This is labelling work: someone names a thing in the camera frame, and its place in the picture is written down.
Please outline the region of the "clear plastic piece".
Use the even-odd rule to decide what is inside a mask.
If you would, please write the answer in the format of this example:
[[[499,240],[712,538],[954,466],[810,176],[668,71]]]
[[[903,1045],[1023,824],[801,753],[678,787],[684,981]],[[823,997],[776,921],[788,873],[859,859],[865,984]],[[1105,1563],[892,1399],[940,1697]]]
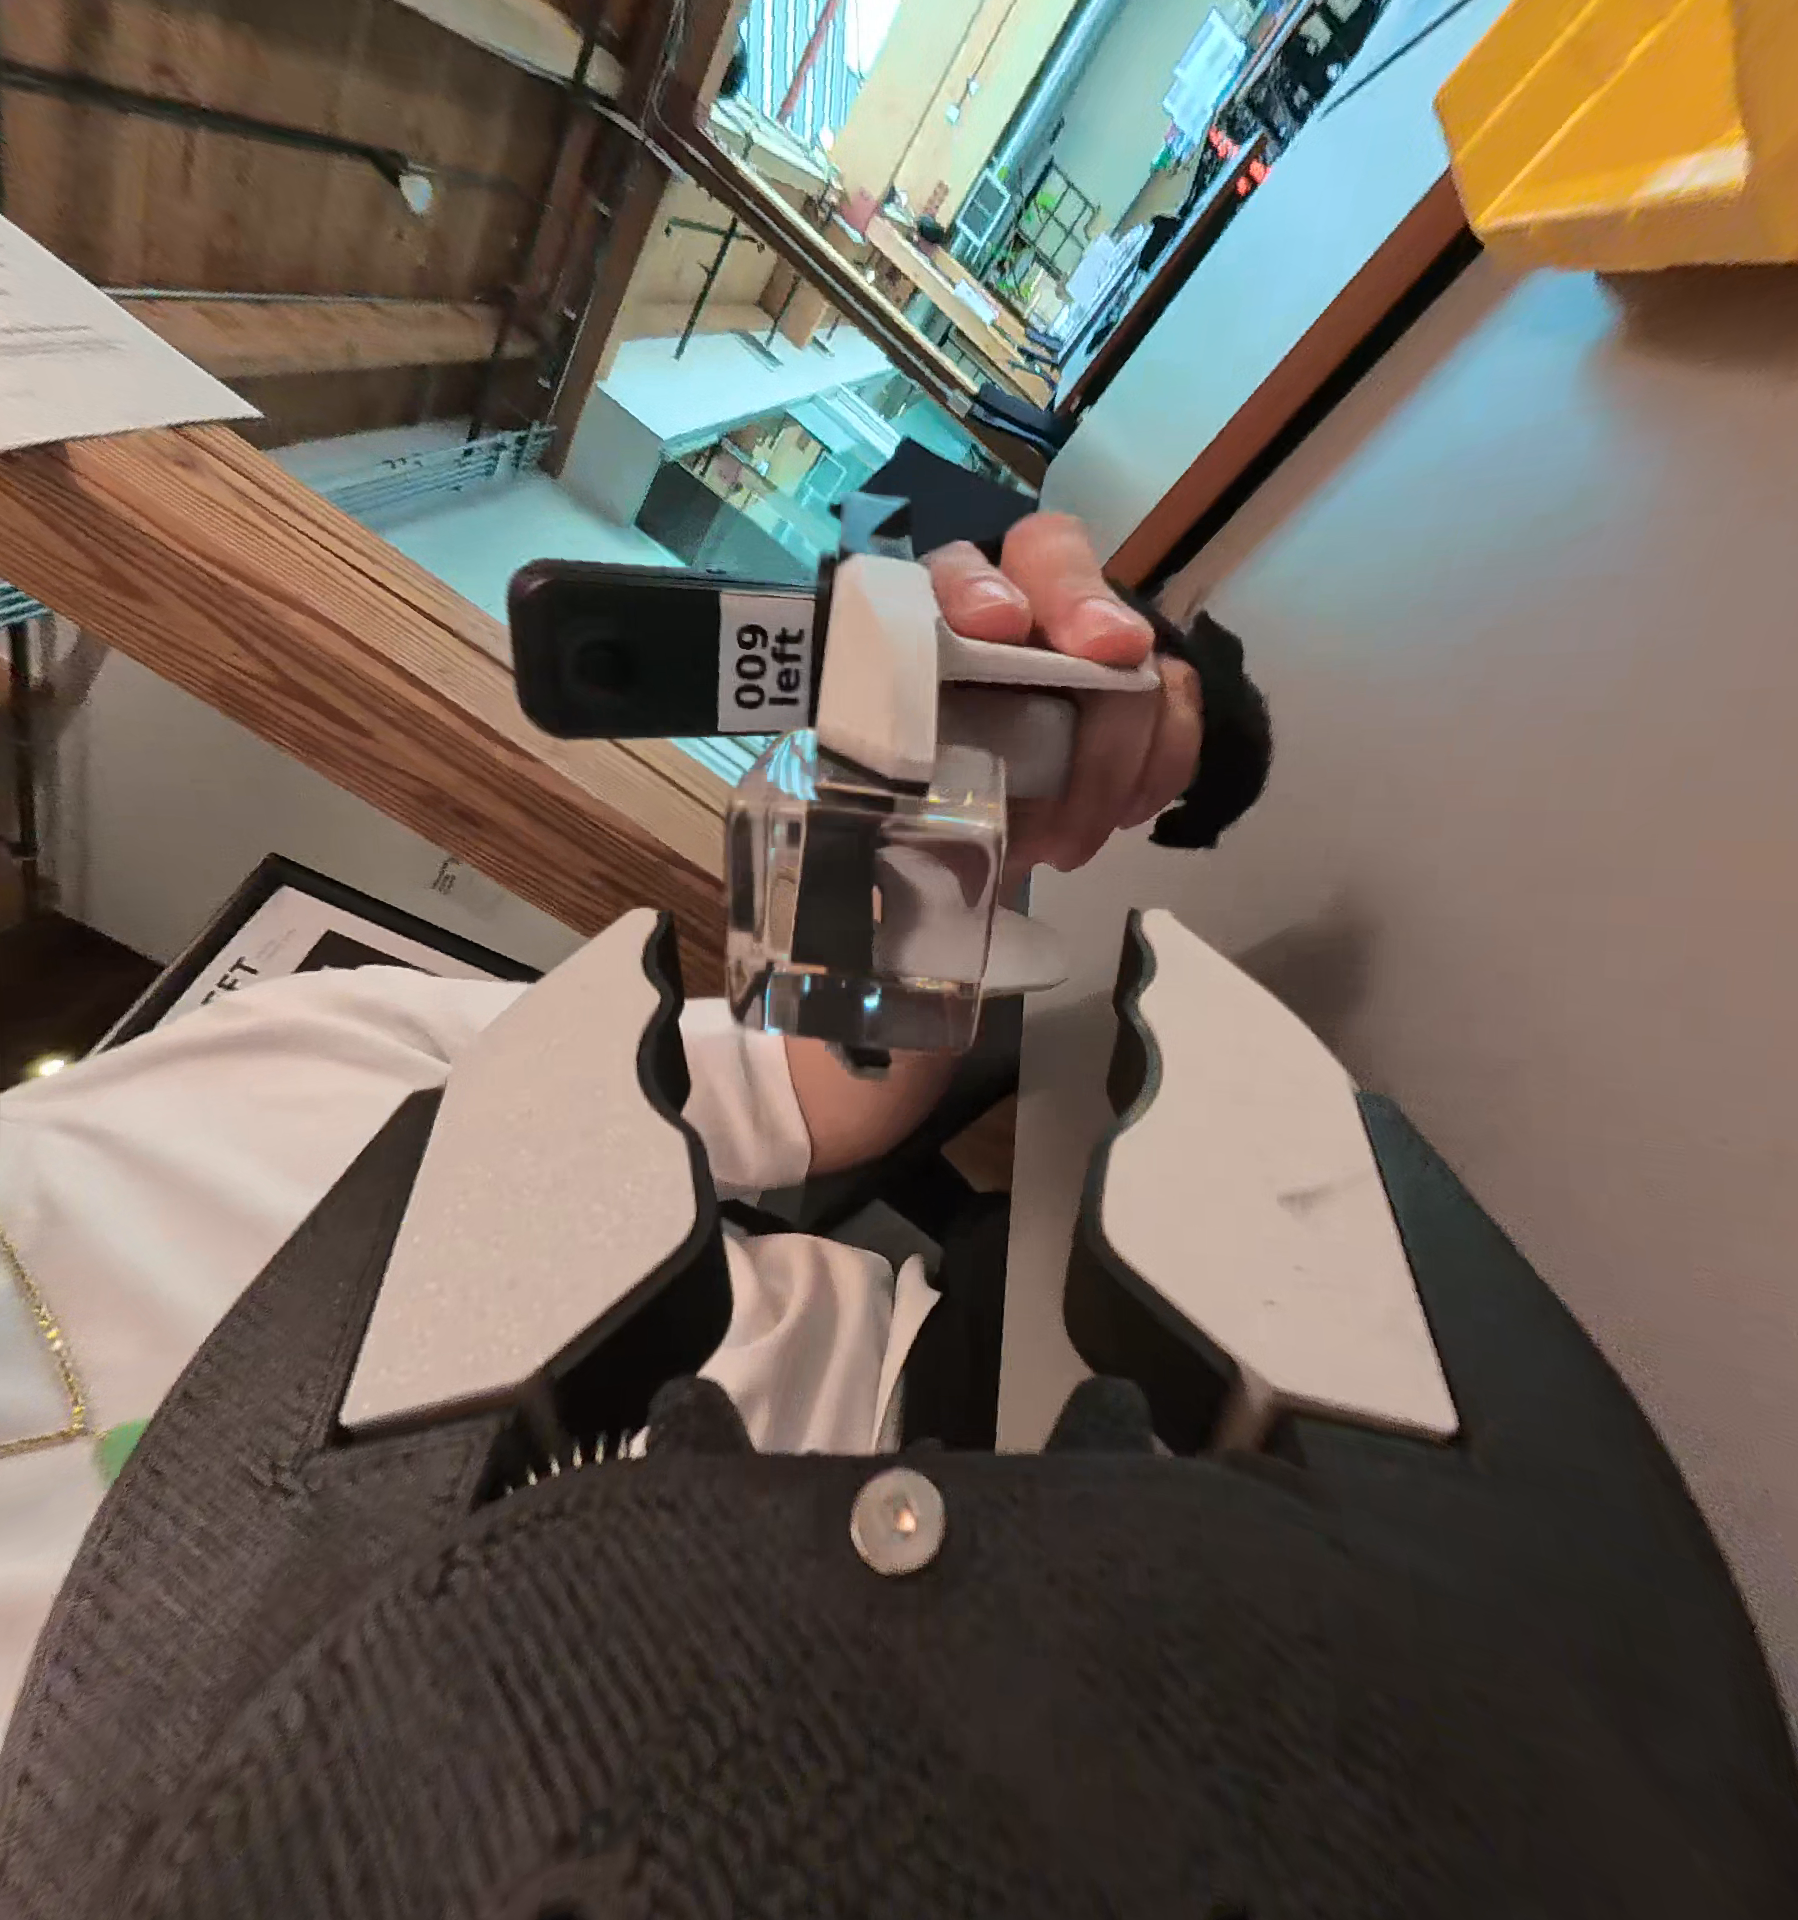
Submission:
[[[952,742],[910,790],[828,753],[810,727],[779,735],[725,804],[730,1015],[856,1073],[966,1051],[1003,848],[999,753]]]

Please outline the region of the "person's white shirt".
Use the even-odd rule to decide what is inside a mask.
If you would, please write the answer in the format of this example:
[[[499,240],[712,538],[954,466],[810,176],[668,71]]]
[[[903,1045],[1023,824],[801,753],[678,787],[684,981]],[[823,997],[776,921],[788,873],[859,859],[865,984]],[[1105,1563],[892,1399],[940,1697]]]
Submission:
[[[100,1441],[163,1405],[378,1123],[521,990],[300,972],[0,1098],[0,1740],[98,1512]],[[678,1037],[717,1195],[801,1189],[788,1039],[717,997],[686,1001]],[[944,1329],[927,1256],[725,1224],[725,1267],[730,1324],[703,1373],[753,1444],[892,1450],[910,1349]]]

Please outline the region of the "framed marker sign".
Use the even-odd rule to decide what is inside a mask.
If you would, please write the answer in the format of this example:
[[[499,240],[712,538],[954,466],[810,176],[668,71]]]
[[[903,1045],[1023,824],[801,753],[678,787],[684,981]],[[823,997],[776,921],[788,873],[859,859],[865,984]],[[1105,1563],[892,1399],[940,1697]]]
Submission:
[[[217,997],[300,972],[409,966],[533,984],[542,972],[461,930],[269,851],[90,1057],[139,1039]]]

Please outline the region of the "yellow plastic bin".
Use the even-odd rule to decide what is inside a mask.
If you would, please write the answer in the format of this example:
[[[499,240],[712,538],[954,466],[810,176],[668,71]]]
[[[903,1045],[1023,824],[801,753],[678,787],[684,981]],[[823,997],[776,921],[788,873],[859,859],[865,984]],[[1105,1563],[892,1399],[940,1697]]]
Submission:
[[[1798,0],[1522,0],[1438,117],[1505,266],[1798,266]]]

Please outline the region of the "white paper notice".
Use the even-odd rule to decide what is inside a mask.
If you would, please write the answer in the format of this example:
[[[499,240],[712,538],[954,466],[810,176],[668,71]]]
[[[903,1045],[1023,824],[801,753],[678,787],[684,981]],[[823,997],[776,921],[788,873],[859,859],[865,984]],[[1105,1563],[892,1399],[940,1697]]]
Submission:
[[[251,419],[258,405],[0,213],[0,454]]]

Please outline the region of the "wooden beam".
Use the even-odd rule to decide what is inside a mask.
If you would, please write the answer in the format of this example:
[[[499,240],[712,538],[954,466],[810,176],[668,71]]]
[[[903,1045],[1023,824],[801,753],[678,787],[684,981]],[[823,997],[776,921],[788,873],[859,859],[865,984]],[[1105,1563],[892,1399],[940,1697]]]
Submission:
[[[722,963],[722,780],[551,738],[501,624],[228,425],[0,454],[0,580],[575,930],[674,922]]]

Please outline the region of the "wood-edged work table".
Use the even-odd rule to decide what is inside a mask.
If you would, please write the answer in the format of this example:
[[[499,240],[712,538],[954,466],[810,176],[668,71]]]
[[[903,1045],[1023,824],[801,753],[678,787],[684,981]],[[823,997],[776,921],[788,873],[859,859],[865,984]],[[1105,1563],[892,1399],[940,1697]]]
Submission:
[[[1502,0],[1398,4],[1272,163],[1042,481],[1105,570],[1188,610],[1272,471],[1481,256],[1438,91]]]

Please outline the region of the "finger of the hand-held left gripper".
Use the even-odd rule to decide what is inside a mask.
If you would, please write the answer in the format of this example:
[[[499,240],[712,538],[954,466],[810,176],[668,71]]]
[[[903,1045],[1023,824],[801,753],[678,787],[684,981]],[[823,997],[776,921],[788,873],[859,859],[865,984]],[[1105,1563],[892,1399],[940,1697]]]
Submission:
[[[999,897],[986,916],[984,959],[976,972],[979,1001],[1042,997],[1066,987],[1068,977],[1071,963],[1062,930]]]
[[[872,780],[934,780],[944,748],[1003,780],[1068,780],[1081,702],[1161,685],[1154,663],[954,633],[925,561],[844,557],[823,610],[818,750]]]

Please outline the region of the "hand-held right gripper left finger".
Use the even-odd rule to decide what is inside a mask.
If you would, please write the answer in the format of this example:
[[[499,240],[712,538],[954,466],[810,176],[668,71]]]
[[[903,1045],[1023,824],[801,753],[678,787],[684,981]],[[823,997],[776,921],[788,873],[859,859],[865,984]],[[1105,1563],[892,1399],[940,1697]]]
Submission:
[[[717,1349],[730,1279],[678,1011],[671,916],[626,911],[459,1057],[343,1429],[507,1414],[530,1441],[629,1441]]]

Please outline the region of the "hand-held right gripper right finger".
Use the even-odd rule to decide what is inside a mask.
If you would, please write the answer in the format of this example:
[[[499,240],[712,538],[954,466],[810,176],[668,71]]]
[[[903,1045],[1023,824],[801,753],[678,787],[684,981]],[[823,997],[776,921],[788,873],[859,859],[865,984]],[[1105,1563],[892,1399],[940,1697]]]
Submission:
[[[1127,916],[1111,1006],[1066,1279],[1081,1363],[1179,1458],[1263,1450],[1286,1418],[1459,1441],[1355,1081],[1171,911]]]

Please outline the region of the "person's left hand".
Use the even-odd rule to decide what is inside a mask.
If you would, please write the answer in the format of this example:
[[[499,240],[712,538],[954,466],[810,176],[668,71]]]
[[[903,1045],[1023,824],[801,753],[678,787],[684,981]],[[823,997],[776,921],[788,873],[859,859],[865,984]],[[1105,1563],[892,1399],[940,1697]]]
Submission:
[[[1014,521],[997,561],[970,542],[946,542],[927,570],[954,633],[1157,671],[1154,690],[1081,700],[1068,787],[1011,804],[1011,885],[1036,867],[1085,867],[1115,832],[1154,824],[1193,787],[1205,742],[1201,677],[1186,659],[1157,654],[1154,624],[1110,585],[1071,515]]]

